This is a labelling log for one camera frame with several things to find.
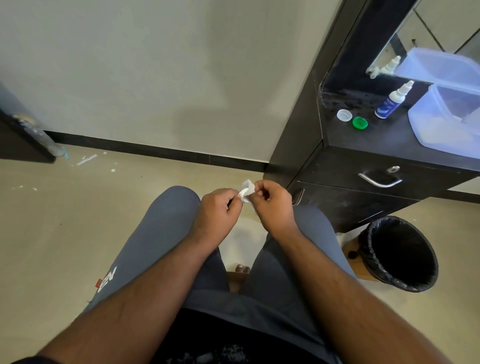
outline blue label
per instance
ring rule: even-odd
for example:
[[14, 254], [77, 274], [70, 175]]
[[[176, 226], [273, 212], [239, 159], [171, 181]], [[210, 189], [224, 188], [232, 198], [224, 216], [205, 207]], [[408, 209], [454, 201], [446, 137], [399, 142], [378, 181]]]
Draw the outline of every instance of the blue label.
[[400, 103], [398, 102], [394, 102], [392, 101], [391, 98], [387, 98], [387, 100], [385, 100], [383, 102], [383, 104], [381, 104], [377, 110], [375, 110], [375, 114], [377, 114], [378, 117], [382, 118], [382, 119], [385, 119], [386, 117], [388, 117], [396, 108], [398, 108], [398, 105], [400, 105]]

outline black t-shirt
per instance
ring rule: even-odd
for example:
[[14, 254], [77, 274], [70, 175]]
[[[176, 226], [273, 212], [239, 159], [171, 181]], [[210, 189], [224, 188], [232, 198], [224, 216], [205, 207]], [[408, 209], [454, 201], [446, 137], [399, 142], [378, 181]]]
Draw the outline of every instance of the black t-shirt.
[[[181, 309], [151, 364], [174, 363], [326, 364], [287, 341], [202, 312]], [[42, 357], [15, 364], [56, 364]]]

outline teal bottle cap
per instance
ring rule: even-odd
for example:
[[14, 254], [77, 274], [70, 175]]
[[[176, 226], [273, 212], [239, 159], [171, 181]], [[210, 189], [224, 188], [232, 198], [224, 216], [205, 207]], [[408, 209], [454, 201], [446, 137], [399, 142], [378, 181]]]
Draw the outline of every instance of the teal bottle cap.
[[352, 125], [354, 128], [363, 130], [368, 126], [368, 121], [361, 116], [357, 116], [352, 120]]

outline person's left hand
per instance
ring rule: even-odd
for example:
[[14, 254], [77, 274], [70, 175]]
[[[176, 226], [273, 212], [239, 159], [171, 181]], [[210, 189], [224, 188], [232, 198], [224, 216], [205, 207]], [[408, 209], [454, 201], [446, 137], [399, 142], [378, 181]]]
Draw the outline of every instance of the person's left hand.
[[221, 188], [203, 196], [189, 236], [214, 251], [240, 216], [243, 202], [238, 193], [233, 188]]

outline drawer handle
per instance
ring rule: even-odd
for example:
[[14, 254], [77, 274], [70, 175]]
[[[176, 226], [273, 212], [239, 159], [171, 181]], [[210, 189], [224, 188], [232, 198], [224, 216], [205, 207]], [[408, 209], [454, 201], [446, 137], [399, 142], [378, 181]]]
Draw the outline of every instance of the drawer handle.
[[378, 183], [378, 182], [375, 182], [373, 179], [371, 179], [369, 176], [363, 174], [363, 173], [359, 173], [359, 176], [362, 177], [364, 180], [366, 180], [367, 182], [370, 182], [371, 184], [373, 184], [374, 186], [377, 186], [377, 187], [380, 187], [380, 188], [390, 188], [390, 187], [393, 187], [395, 186], [396, 184], [399, 184], [400, 182], [402, 182], [402, 180], [398, 180], [398, 181], [395, 181], [391, 184], [381, 184], [381, 183]]
[[305, 189], [302, 188], [300, 190], [299, 197], [297, 198], [297, 201], [295, 203], [292, 203], [293, 206], [298, 206], [300, 204], [301, 198], [303, 197], [303, 193], [305, 192]]

